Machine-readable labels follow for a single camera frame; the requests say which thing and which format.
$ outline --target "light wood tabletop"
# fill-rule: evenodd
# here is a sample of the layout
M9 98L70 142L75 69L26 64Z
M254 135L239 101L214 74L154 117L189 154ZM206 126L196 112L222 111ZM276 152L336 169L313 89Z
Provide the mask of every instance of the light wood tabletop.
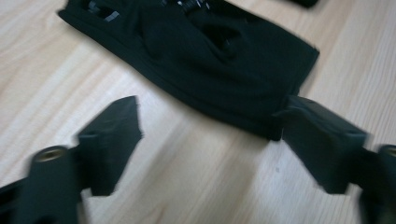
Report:
M396 145L396 2L232 2L320 50L300 95ZM136 95L144 138L117 191L86 201L91 223L359 223L357 196L326 194L285 142L268 142L168 95L56 14L65 0L0 8L0 186L26 175L39 149L111 102Z

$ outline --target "wooden table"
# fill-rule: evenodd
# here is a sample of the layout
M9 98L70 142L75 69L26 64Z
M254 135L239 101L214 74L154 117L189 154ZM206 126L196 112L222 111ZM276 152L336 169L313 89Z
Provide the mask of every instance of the wooden table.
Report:
M396 144L396 2L233 3L320 49L301 95ZM118 190L90 198L92 223L359 223L356 199L324 193L284 142L208 118L160 90L57 15L64 0L0 8L0 186L30 157L76 133L112 101L139 99L145 137Z

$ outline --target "black cloth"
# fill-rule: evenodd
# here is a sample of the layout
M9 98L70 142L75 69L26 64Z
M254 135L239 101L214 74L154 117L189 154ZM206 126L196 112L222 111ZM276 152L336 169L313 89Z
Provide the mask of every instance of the black cloth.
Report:
M318 51L225 1L69 0L62 19L185 104L278 140Z

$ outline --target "wooden surface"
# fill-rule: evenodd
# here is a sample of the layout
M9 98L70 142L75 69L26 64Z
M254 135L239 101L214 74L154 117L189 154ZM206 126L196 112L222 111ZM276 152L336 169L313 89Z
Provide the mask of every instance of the wooden surface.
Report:
M301 95L396 144L396 2L320 0L311 10L233 0L320 49ZM114 100L137 95L145 138L118 190L87 202L91 223L359 223L356 196L324 193L284 142L210 119L57 17L64 0L0 7L0 186L39 149Z

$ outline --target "wood grain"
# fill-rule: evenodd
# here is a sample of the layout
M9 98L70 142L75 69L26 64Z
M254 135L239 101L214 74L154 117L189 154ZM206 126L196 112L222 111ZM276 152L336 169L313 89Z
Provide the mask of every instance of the wood grain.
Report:
M320 49L301 95L396 145L396 2L232 0ZM359 223L357 188L324 193L284 142L267 142L175 100L57 17L60 0L0 7L0 186L110 102L137 95L145 138L91 223Z

